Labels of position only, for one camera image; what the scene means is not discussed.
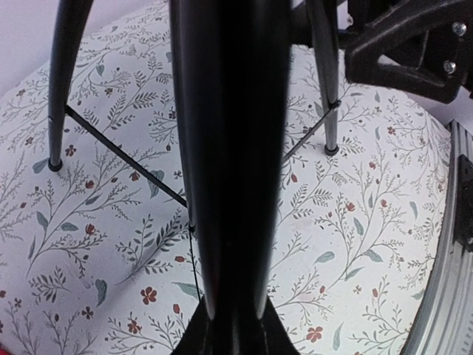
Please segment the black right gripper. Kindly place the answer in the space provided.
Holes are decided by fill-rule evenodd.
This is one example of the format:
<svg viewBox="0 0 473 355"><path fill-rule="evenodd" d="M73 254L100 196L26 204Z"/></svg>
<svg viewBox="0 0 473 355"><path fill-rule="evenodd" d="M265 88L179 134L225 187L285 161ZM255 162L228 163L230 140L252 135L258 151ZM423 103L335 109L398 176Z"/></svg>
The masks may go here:
<svg viewBox="0 0 473 355"><path fill-rule="evenodd" d="M471 1L349 1L339 31L350 83L443 104L472 90Z"/></svg>

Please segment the black music stand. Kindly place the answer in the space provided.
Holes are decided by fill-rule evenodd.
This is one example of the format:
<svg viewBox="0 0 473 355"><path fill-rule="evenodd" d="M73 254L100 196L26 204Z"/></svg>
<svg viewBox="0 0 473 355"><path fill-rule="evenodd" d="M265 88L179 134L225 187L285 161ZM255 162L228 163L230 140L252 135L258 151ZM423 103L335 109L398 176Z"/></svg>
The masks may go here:
<svg viewBox="0 0 473 355"><path fill-rule="evenodd" d="M313 46L338 151L336 1L171 1L171 58L185 195L210 319L210 354L261 354L292 44Z"/></svg>

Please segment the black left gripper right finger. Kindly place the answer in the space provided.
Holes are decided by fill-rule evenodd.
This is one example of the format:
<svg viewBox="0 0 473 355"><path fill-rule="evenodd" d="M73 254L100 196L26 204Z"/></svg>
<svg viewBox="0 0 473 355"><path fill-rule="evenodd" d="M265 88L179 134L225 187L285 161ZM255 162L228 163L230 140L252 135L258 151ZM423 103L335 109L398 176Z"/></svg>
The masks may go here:
<svg viewBox="0 0 473 355"><path fill-rule="evenodd" d="M269 297L262 316L261 354L299 355Z"/></svg>

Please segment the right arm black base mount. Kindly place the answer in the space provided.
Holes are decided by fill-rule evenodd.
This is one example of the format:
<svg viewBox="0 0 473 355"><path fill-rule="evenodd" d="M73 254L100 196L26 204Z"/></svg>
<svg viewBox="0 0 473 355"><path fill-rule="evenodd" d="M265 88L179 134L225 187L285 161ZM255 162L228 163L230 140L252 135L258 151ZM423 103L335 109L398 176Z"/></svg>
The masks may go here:
<svg viewBox="0 0 473 355"><path fill-rule="evenodd" d="M458 158L454 241L462 254L472 253L472 162L466 155Z"/></svg>

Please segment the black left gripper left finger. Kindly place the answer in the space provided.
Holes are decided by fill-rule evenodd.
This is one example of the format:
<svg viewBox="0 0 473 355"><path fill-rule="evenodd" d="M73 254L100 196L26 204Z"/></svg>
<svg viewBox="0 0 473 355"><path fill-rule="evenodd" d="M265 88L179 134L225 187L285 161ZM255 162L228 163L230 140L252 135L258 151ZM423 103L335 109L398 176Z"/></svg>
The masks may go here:
<svg viewBox="0 0 473 355"><path fill-rule="evenodd" d="M211 353L209 345L210 319L206 305L197 306L182 339L173 350L173 355L205 355Z"/></svg>

